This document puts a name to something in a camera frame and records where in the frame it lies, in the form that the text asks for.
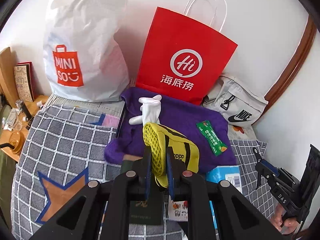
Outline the green snack packet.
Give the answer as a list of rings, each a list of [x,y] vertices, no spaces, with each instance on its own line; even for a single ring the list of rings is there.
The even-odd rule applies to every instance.
[[[201,134],[207,139],[215,156],[220,156],[228,147],[219,139],[209,120],[196,124]]]

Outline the yellow mesh pouch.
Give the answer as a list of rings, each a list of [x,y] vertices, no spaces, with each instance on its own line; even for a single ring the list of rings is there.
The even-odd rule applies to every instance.
[[[143,140],[151,150],[151,170],[157,184],[164,188],[169,186],[169,168],[167,164],[171,155],[182,161],[187,170],[199,171],[200,152],[198,147],[182,133],[167,126],[148,122],[143,126]]]

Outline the white glove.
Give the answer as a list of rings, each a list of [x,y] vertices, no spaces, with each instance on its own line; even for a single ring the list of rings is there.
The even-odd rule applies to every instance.
[[[130,125],[143,126],[148,123],[160,124],[159,115],[161,113],[161,95],[153,96],[152,98],[141,97],[139,103],[141,103],[140,111],[142,112],[139,116],[134,116],[129,120]]]

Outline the blue tissue pack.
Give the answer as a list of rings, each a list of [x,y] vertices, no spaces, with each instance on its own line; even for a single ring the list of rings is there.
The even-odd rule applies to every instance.
[[[206,180],[219,183],[221,180],[229,181],[240,193],[242,193],[242,183],[239,166],[217,166],[206,173]]]

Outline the small red white sachet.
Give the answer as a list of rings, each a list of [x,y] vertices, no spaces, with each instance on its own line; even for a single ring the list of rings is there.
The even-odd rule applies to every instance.
[[[175,202],[169,196],[168,199],[168,219],[176,222],[188,221],[188,202]]]

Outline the black and gold box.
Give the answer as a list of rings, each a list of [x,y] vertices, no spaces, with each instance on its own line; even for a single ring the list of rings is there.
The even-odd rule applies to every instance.
[[[163,225],[163,202],[164,196],[156,184],[155,176],[150,169],[149,196],[144,201],[132,201],[130,204],[130,224],[138,225]]]

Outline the grey Nike waist bag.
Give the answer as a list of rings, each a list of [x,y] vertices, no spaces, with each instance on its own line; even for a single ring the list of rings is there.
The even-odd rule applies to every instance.
[[[219,112],[230,125],[248,127],[260,118],[268,101],[239,78],[222,73],[202,105]]]

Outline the framed picture book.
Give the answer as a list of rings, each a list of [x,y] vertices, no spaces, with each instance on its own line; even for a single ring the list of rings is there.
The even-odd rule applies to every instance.
[[[22,62],[14,66],[14,78],[18,96],[21,100],[27,102],[35,100],[32,66],[32,62]]]

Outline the white Miniso plastic bag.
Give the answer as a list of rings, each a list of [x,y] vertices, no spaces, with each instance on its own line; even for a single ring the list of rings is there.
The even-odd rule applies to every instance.
[[[82,102],[119,101],[129,85],[114,40],[127,0],[53,0],[43,61],[52,93]]]

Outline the red Haidilao paper bag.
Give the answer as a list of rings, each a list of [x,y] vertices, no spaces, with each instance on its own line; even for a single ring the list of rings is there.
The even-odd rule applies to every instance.
[[[237,44],[182,14],[157,7],[146,38],[136,87],[199,105],[218,79]]]

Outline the brown door frame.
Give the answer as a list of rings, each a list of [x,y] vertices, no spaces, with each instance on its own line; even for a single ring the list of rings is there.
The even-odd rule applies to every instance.
[[[316,32],[317,27],[312,17],[309,15],[304,33],[295,53],[277,79],[276,83],[270,88],[265,96],[268,101],[268,105],[266,106],[263,114],[265,114],[276,103],[300,71],[313,45]]]

